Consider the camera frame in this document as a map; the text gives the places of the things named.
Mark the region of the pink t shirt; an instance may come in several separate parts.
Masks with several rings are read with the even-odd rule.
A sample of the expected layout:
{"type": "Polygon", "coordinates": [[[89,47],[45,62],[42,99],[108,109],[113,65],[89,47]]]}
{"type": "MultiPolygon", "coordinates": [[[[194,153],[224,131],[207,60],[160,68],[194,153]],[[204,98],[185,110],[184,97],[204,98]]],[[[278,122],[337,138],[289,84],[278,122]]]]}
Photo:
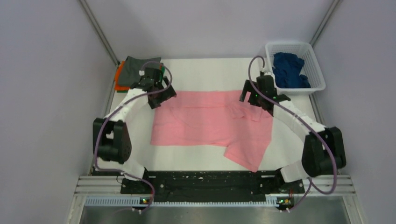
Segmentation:
{"type": "Polygon", "coordinates": [[[257,172],[271,142],[273,118],[240,102],[241,91],[180,91],[155,109],[151,144],[225,147],[224,156],[257,172]]]}

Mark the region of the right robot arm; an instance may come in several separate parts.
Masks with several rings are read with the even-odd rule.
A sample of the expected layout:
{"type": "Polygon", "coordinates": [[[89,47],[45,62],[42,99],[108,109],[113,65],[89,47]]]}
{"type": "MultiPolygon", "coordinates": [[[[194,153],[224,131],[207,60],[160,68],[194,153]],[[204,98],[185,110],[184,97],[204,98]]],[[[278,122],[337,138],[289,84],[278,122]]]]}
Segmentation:
{"type": "Polygon", "coordinates": [[[288,96],[278,94],[272,75],[261,74],[255,81],[247,79],[240,95],[241,102],[248,93],[248,103],[283,122],[303,143],[301,159],[276,171],[278,176],[274,179],[274,187],[277,191],[287,192],[296,180],[331,175],[346,166],[341,130],[314,121],[288,96]]]}

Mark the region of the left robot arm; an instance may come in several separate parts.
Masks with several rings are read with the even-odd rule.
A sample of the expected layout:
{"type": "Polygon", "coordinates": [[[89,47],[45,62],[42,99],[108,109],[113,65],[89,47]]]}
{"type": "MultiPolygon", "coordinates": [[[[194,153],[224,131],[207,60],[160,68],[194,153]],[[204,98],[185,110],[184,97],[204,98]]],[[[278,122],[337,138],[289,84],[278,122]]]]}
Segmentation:
{"type": "Polygon", "coordinates": [[[124,175],[139,193],[149,189],[150,181],[144,177],[145,167],[131,157],[133,144],[127,124],[143,107],[156,109],[176,97],[172,77],[164,74],[167,70],[163,64],[157,69],[140,69],[123,100],[108,115],[93,122],[94,169],[124,175]]]}

